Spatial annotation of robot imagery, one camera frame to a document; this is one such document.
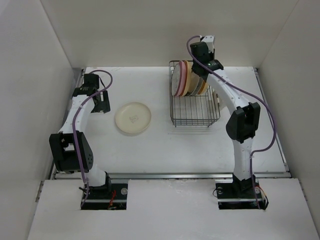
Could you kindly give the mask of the white patterned plate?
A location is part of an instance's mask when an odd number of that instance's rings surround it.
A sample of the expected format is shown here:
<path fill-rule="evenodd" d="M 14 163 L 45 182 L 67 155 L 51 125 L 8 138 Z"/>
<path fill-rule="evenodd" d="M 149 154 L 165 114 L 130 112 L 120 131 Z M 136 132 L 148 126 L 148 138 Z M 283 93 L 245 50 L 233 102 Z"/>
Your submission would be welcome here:
<path fill-rule="evenodd" d="M 180 82 L 181 82 L 181 73 L 182 73 L 182 67 L 180 62 L 178 62 L 174 69 L 171 76 L 171 94 L 172 96 L 176 96 L 179 92 L 180 88 Z"/>

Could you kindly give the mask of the aluminium frame rail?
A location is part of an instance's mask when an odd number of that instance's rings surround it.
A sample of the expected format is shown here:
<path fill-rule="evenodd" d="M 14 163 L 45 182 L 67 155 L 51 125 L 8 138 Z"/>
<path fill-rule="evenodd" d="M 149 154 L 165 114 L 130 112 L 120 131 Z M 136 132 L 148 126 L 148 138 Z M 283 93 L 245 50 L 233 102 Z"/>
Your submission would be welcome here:
<path fill-rule="evenodd" d="M 173 125 L 170 110 L 169 67 L 110 67 L 113 75 L 109 113 L 92 113 L 85 137 L 94 163 L 114 179 L 231 178 L 234 153 L 225 125 L 229 111 L 210 90 L 204 97 L 176 103 L 185 116 L 191 103 L 194 121 Z M 126 103 L 141 102 L 151 111 L 149 127 L 140 134 L 120 131 L 116 111 Z"/>

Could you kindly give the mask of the white cutlery holder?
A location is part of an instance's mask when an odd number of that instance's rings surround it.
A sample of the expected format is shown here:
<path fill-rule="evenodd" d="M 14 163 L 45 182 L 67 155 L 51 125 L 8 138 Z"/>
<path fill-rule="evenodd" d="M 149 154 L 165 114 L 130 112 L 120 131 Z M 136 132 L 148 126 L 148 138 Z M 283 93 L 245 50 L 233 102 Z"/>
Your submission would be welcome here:
<path fill-rule="evenodd" d="M 213 97 L 213 101 L 214 101 L 214 104 L 217 107 L 217 109 L 219 111 L 222 111 L 226 107 L 226 105 L 223 102 L 223 100 L 220 98 L 220 96 L 218 95 L 216 90 L 213 91 L 212 97 Z"/>

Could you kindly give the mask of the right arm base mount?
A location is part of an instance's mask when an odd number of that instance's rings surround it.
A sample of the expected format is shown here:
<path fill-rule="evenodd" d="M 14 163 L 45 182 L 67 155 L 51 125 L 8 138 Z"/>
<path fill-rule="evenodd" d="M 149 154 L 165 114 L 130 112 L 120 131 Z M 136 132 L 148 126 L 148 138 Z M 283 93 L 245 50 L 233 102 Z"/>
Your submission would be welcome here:
<path fill-rule="evenodd" d="M 231 182 L 216 182 L 212 194 L 217 198 L 219 210 L 266 210 L 269 199 L 258 182 L 254 190 L 257 200 L 252 187 L 243 193 L 237 193 Z"/>

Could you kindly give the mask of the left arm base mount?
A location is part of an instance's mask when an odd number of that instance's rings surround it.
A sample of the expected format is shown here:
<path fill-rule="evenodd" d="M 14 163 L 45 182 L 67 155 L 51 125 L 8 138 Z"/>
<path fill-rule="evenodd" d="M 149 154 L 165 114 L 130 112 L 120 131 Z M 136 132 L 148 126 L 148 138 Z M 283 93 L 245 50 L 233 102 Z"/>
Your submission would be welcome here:
<path fill-rule="evenodd" d="M 86 189 L 81 187 L 80 189 L 83 191 L 80 204 L 81 210 L 117 211 L 127 209 L 128 183 L 90 186 L 87 198 Z"/>

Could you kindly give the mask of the tan plate beside pink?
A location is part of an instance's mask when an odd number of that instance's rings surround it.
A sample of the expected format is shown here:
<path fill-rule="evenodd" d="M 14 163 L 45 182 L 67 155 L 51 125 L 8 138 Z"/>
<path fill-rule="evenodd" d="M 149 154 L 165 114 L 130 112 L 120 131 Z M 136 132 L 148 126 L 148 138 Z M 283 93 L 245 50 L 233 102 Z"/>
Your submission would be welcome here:
<path fill-rule="evenodd" d="M 186 77 L 181 97 L 190 96 L 196 90 L 199 83 L 199 76 L 192 71 L 192 64 L 187 60 L 184 61 L 184 64 L 186 67 Z"/>

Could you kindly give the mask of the orange plate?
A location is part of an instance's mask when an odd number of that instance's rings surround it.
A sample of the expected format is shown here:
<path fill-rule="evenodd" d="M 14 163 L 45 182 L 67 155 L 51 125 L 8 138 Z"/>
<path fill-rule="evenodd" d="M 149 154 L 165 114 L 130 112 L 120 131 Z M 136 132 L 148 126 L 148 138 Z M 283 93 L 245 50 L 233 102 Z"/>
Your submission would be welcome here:
<path fill-rule="evenodd" d="M 205 81 L 203 81 L 197 94 L 202 95 L 207 90 L 207 88 L 208 88 L 208 84 Z"/>

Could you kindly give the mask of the grey rimmed plate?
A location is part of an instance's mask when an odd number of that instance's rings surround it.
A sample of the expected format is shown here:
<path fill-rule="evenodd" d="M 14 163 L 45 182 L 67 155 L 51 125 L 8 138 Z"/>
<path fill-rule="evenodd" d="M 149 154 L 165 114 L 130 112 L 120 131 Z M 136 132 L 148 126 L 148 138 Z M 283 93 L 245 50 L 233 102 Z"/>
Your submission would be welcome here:
<path fill-rule="evenodd" d="M 198 94 L 198 92 L 200 91 L 202 85 L 203 85 L 203 79 L 200 77 L 196 88 L 193 90 L 193 92 L 189 92 L 188 94 L 186 94 L 186 96 L 196 96 Z"/>

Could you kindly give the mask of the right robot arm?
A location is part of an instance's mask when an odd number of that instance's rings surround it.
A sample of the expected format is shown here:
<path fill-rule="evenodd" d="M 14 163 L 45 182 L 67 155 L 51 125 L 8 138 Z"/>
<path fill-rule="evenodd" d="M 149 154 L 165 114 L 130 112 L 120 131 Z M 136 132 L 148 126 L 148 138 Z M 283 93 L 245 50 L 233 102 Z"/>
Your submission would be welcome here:
<path fill-rule="evenodd" d="M 230 118 L 226 132 L 232 140 L 234 149 L 234 170 L 232 193 L 243 197 L 253 189 L 255 177 L 252 173 L 250 155 L 253 138 L 258 129 L 261 107 L 257 102 L 251 103 L 230 81 L 222 64 L 214 59 L 206 42 L 187 44 L 192 54 L 192 71 L 212 87 L 227 107 Z"/>

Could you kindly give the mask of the cream plate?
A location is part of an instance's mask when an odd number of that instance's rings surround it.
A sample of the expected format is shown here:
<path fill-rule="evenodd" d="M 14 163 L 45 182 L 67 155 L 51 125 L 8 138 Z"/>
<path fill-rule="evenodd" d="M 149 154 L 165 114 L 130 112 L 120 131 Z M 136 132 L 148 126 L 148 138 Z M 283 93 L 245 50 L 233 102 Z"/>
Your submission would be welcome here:
<path fill-rule="evenodd" d="M 116 128 L 123 134 L 135 136 L 143 133 L 151 124 L 150 108 L 137 101 L 119 107 L 114 115 Z"/>

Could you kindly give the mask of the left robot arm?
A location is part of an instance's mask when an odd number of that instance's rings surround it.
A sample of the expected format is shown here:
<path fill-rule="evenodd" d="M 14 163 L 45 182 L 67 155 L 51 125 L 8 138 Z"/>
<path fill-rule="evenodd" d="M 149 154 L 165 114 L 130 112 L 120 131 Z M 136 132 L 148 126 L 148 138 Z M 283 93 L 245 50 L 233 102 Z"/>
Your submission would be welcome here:
<path fill-rule="evenodd" d="M 84 184 L 81 190 L 90 190 L 100 198 L 111 195 L 112 186 L 108 174 L 94 166 L 93 151 L 85 137 L 90 114 L 111 111 L 108 88 L 112 75 L 105 70 L 93 70 L 83 75 L 83 83 L 74 89 L 67 118 L 58 133 L 49 137 L 49 145 L 56 169 L 73 174 L 79 172 Z"/>

